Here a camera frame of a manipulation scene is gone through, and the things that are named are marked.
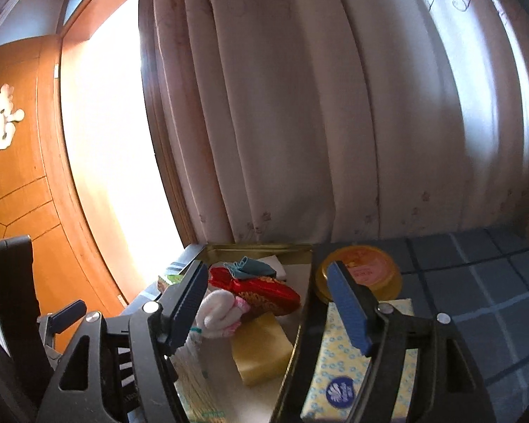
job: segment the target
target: yellow sponge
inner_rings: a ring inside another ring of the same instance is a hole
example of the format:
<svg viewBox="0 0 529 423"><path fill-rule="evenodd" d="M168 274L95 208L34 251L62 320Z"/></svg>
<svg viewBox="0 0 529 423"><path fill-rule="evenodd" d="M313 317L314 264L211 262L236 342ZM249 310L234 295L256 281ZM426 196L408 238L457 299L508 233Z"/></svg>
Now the yellow sponge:
<svg viewBox="0 0 529 423"><path fill-rule="evenodd" d="M284 375L292 348L270 312L239 326L231 339L233 359L246 386Z"/></svg>

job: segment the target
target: curtain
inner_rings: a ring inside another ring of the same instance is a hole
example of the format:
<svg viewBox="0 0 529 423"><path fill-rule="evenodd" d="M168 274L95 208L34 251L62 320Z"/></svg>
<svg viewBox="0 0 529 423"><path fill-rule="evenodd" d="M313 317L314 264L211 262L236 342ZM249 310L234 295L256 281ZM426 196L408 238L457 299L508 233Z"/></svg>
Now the curtain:
<svg viewBox="0 0 529 423"><path fill-rule="evenodd" d="M529 17L516 0L153 9L201 243L529 231Z"/></svg>

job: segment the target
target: red pouch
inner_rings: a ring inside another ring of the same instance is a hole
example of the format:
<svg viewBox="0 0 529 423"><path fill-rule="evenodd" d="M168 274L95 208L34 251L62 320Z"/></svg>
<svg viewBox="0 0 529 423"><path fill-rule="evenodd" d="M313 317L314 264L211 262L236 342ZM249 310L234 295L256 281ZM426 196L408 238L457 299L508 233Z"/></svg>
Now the red pouch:
<svg viewBox="0 0 529 423"><path fill-rule="evenodd" d="M288 315L300 305L296 291L271 277L238 280L225 267L212 267L209 283L245 299L251 305L251 318L267 312L274 316Z"/></svg>

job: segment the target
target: plaid bedsheet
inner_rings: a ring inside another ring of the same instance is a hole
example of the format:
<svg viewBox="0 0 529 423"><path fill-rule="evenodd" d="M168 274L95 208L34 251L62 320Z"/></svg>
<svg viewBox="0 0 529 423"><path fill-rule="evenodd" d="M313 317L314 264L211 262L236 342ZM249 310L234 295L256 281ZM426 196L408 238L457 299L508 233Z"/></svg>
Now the plaid bedsheet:
<svg viewBox="0 0 529 423"><path fill-rule="evenodd" d="M529 244L505 228L368 242L399 265L417 316L446 312L484 377L498 423L529 404ZM314 248L314 268L332 251Z"/></svg>

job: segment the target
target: container lid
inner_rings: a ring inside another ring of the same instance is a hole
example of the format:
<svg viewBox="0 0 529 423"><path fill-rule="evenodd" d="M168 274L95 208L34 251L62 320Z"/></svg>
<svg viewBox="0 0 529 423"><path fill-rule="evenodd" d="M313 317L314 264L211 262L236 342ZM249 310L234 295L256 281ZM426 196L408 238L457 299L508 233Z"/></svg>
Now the container lid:
<svg viewBox="0 0 529 423"><path fill-rule="evenodd" d="M345 264L359 285L370 288L379 301L396 299L402 290L399 268L387 253L374 246L347 246L329 254L316 271L316 293L326 304L333 300L327 287L327 267L337 260Z"/></svg>

